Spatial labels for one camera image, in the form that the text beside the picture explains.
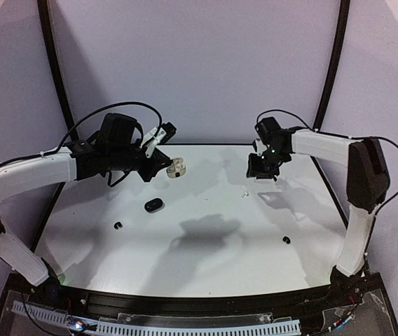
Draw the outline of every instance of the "small black object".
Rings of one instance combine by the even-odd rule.
[[[163,207],[163,201],[160,198],[154,198],[144,205],[144,209],[149,213],[159,210]]]

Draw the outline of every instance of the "purple wall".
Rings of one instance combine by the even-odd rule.
[[[0,0],[0,161],[52,148],[64,132],[36,2]],[[33,190],[1,204],[3,219],[25,242],[53,190]],[[0,260],[0,294],[9,272]]]
[[[267,109],[311,122],[338,1],[59,0],[52,12],[77,120],[105,104],[141,100],[178,128],[174,142],[241,142],[254,137],[255,117]],[[156,124],[148,111],[126,111],[146,131]]]
[[[346,41],[324,130],[383,135],[398,143],[398,1],[352,1]],[[392,186],[398,188],[398,151],[384,144]],[[325,171],[345,200],[346,174]],[[384,279],[398,319],[398,198],[379,214],[369,247],[373,271]]]

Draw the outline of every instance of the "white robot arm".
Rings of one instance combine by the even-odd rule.
[[[341,255],[331,273],[331,285],[343,290],[344,283],[362,271],[376,209],[385,201],[390,186],[379,141],[350,139],[300,127],[282,129],[273,117],[262,119],[255,130],[260,139],[254,141],[256,154],[249,155],[247,177],[276,179],[280,165],[290,161],[291,154],[310,155],[347,167],[348,228]]]
[[[134,130],[141,130],[131,117],[108,113],[101,130],[87,141],[66,143],[53,154],[41,153],[36,158],[0,164],[0,203],[16,194],[55,183],[80,181],[97,174],[106,176],[112,171],[128,174],[137,171],[143,181],[149,182],[161,169],[172,164],[172,160],[156,146],[166,143],[176,129],[162,124],[139,141],[131,143]],[[19,272],[30,284],[41,285],[52,274],[50,265],[33,254],[1,222],[0,258]]]

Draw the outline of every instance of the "cable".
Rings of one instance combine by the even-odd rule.
[[[355,310],[358,308],[359,304],[355,304],[355,301],[353,300],[352,296],[348,297],[350,301],[352,302],[352,309],[344,316],[341,317],[337,322],[333,323],[332,326],[328,327],[327,329],[315,332],[314,334],[303,334],[304,336],[318,336],[318,335],[325,335],[328,333],[331,333],[335,330],[338,330],[342,326],[344,326],[349,320],[352,319],[353,313],[355,313]]]
[[[45,329],[43,329],[41,326],[39,326],[36,321],[34,321],[34,319],[31,317],[31,315],[28,312],[28,308],[26,307],[26,303],[25,303],[25,297],[23,295],[23,293],[20,293],[21,297],[22,297],[22,304],[23,304],[23,308],[25,308],[25,313],[28,316],[29,320],[32,322],[32,324],[34,324],[38,329],[40,329],[41,331],[43,331],[44,333],[48,334],[48,335],[52,335],[52,336],[66,336],[66,335],[58,335],[58,334],[53,334],[51,331],[47,331]]]
[[[352,138],[352,139],[354,139],[354,140],[365,140],[365,139],[372,139],[372,140],[383,140],[383,141],[386,141],[386,142],[388,142],[389,144],[391,144],[391,145],[393,145],[396,149],[398,149],[398,145],[395,143],[395,142],[393,142],[391,139],[388,139],[388,138],[385,138],[385,137],[381,137],[381,136],[364,136],[364,137],[356,137],[356,138]],[[376,212],[375,212],[375,217],[378,215],[378,212],[380,212],[380,210],[387,204],[387,203],[389,203],[390,201],[392,201],[394,198],[396,198],[398,196],[398,191],[395,193],[395,194],[393,194],[391,197],[389,197],[387,200],[385,200],[381,205],[380,205],[380,207],[376,210]]]
[[[331,91],[333,90],[334,86],[334,80],[336,79],[336,74],[338,72],[339,59],[341,58],[349,9],[350,0],[341,0],[339,5],[336,33],[334,34],[333,49],[331,50],[331,57],[327,70],[327,77],[325,78],[322,96],[320,97],[319,107],[317,108],[316,117],[313,123],[314,130],[320,130],[322,123],[324,122],[325,113],[327,112]]]
[[[27,156],[20,156],[20,157],[15,157],[13,159],[9,159],[7,161],[3,161],[0,163],[0,168],[4,167],[6,165],[9,165],[10,163],[13,162],[17,162],[17,161],[22,161],[22,160],[30,160],[30,159],[37,159],[40,158],[42,156],[48,156],[48,155],[53,155],[56,154],[57,152],[60,151],[60,149],[63,147],[65,141],[68,139],[69,135],[71,134],[71,132],[75,129],[77,129],[79,127],[80,124],[82,124],[84,121],[86,121],[87,119],[97,115],[100,112],[103,112],[105,110],[109,110],[115,107],[119,107],[119,106],[128,106],[128,105],[133,105],[133,106],[142,106],[146,109],[149,109],[151,111],[153,111],[157,116],[158,116],[158,126],[157,126],[157,130],[156,133],[152,136],[152,138],[150,138],[144,145],[143,147],[145,147],[145,145],[147,145],[149,142],[151,142],[152,139],[155,139],[155,137],[158,135],[160,129],[162,128],[162,115],[160,114],[160,112],[158,112],[154,107],[152,107],[151,105],[145,104],[145,103],[141,103],[140,101],[122,101],[120,103],[115,103],[115,104],[110,104],[110,105],[106,105],[103,106],[102,108],[99,108],[91,113],[89,113],[88,115],[86,115],[85,117],[83,117],[82,119],[80,119],[76,124],[74,124],[74,126],[72,128],[70,128],[68,130],[68,132],[63,136],[62,140],[59,142],[59,145],[57,146],[57,148],[55,150],[50,150],[48,152],[42,153],[42,154],[32,154],[32,155],[27,155]]]
[[[296,114],[294,114],[294,113],[292,113],[292,112],[285,111],[285,110],[280,110],[279,108],[274,108],[274,109],[272,109],[272,110],[267,110],[267,111],[261,112],[261,113],[258,114],[258,116],[256,117],[256,123],[258,124],[258,122],[259,122],[259,120],[260,120],[260,117],[261,117],[263,114],[267,114],[267,113],[270,113],[270,112],[281,112],[281,113],[285,113],[285,114],[287,114],[287,115],[293,116],[293,117],[295,117],[296,119],[299,119],[299,120],[301,121],[301,123],[304,124],[304,125],[306,126],[306,128],[308,128],[309,130],[311,130],[311,127],[308,126],[308,124],[307,124],[302,118],[300,118],[298,115],[296,115]]]
[[[67,129],[74,125],[73,114],[71,113],[70,105],[68,102],[67,91],[64,87],[64,81],[62,79],[62,72],[60,70],[60,64],[57,57],[57,51],[53,36],[52,15],[50,13],[49,0],[37,0],[37,8],[39,10],[41,31],[43,34],[43,42],[45,43],[46,57],[50,65],[51,74],[53,77],[53,83],[56,90],[57,98],[59,99],[60,109],[64,116],[65,124]],[[79,135],[74,130],[71,132],[72,140],[79,140]]]
[[[123,180],[128,177],[128,175],[130,174],[132,170],[129,170],[127,172],[124,173],[124,175],[122,175],[122,177],[120,177],[118,180],[116,180],[115,182],[112,183],[112,171],[109,171],[109,177],[107,179],[107,185],[110,188],[115,187],[117,184],[119,184],[120,182],[123,182]]]

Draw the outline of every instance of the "white table surface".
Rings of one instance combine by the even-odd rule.
[[[308,156],[293,155],[274,182],[246,178],[251,146],[161,150],[184,158],[185,176],[169,179],[160,171],[144,183],[133,172],[115,188],[101,176],[66,184],[36,250],[62,284],[163,297],[329,284],[345,228]],[[155,197],[164,209],[145,212]],[[117,221],[123,228],[114,229]]]

